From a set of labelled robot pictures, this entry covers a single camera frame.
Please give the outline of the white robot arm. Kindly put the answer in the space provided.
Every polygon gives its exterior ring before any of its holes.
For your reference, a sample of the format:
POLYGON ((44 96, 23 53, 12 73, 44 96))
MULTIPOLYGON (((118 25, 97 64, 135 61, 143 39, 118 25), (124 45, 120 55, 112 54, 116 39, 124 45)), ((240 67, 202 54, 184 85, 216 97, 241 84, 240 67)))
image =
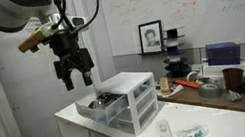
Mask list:
POLYGON ((40 26, 18 46, 21 53, 39 50, 39 45, 49 45, 59 59, 54 61, 57 78, 63 80, 67 90, 73 90, 73 70, 78 70, 86 86, 92 84, 93 60, 86 48, 79 47, 78 32, 87 28, 81 16, 66 14, 63 0, 0 0, 0 31, 16 33, 24 29, 32 18, 40 26))

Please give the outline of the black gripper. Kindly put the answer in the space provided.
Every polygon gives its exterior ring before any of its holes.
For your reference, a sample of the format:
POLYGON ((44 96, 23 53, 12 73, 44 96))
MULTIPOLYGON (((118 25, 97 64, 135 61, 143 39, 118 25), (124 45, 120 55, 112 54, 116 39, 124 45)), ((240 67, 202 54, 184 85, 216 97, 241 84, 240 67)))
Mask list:
POLYGON ((79 47, 78 38, 67 33, 51 36, 50 48, 58 61, 55 61, 55 69, 58 78, 62 78, 67 90, 73 90, 74 84, 70 77, 73 69, 78 69, 82 73, 82 78, 86 86, 92 85, 91 69, 93 60, 86 48, 79 47))

